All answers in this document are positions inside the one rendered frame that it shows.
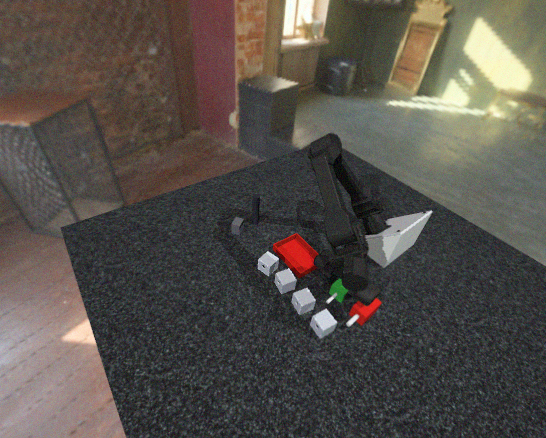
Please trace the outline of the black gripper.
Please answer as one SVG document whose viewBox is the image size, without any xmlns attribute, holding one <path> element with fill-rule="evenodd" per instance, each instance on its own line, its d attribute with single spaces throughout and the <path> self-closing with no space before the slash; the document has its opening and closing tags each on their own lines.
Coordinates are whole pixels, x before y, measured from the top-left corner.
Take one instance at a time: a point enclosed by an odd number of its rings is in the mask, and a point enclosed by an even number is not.
<svg viewBox="0 0 546 438">
<path fill-rule="evenodd" d="M 341 259 L 337 262 L 333 260 L 332 253 L 328 249 L 322 251 L 314 258 L 314 265 L 322 270 L 330 287 L 337 281 L 338 277 L 342 280 L 343 262 Z M 380 292 L 380 288 L 375 286 L 371 281 L 368 281 L 367 289 L 360 292 L 348 291 L 345 300 L 354 298 L 368 307 L 379 296 Z"/>
</svg>

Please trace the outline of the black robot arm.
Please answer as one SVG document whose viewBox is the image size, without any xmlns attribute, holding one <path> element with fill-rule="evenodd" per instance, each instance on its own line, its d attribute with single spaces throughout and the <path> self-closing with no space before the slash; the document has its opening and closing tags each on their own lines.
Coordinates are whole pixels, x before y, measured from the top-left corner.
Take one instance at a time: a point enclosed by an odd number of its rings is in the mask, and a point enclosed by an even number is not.
<svg viewBox="0 0 546 438">
<path fill-rule="evenodd" d="M 307 156 L 326 209 L 324 225 L 329 248 L 333 259 L 343 262 L 342 286 L 353 292 L 364 291 L 368 287 L 371 259 L 367 255 L 366 235 L 380 234 L 391 227 L 382 213 L 386 210 L 385 205 L 371 189 L 363 187 L 352 172 L 343 158 L 342 143 L 337 134 L 329 133 L 312 142 Z M 351 196 L 352 209 L 358 220 L 363 220 L 366 235 L 354 215 L 346 209 L 337 179 Z M 344 248 L 336 250 L 344 244 Z"/>
</svg>

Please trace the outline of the red block with white pin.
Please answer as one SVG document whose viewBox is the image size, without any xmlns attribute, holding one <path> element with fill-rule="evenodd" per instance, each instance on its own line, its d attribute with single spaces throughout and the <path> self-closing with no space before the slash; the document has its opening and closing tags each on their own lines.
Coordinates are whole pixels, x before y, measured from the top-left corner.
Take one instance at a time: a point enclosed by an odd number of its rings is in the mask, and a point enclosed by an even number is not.
<svg viewBox="0 0 546 438">
<path fill-rule="evenodd" d="M 378 309 L 379 305 L 381 304 L 380 301 L 375 299 L 368 307 L 363 305 L 360 301 L 357 302 L 351 312 L 350 316 L 352 318 L 347 321 L 347 325 L 351 326 L 355 321 L 358 321 L 360 325 L 362 325 L 370 316 L 372 316 Z"/>
</svg>

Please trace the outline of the red tray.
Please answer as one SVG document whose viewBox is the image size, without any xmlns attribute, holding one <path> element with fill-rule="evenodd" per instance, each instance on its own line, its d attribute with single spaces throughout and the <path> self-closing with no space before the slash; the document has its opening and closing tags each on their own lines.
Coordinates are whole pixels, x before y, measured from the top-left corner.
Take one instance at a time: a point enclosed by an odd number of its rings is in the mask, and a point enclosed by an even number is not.
<svg viewBox="0 0 546 438">
<path fill-rule="evenodd" d="M 297 233 L 273 244 L 273 250 L 299 279 L 318 268 L 318 253 Z"/>
</svg>

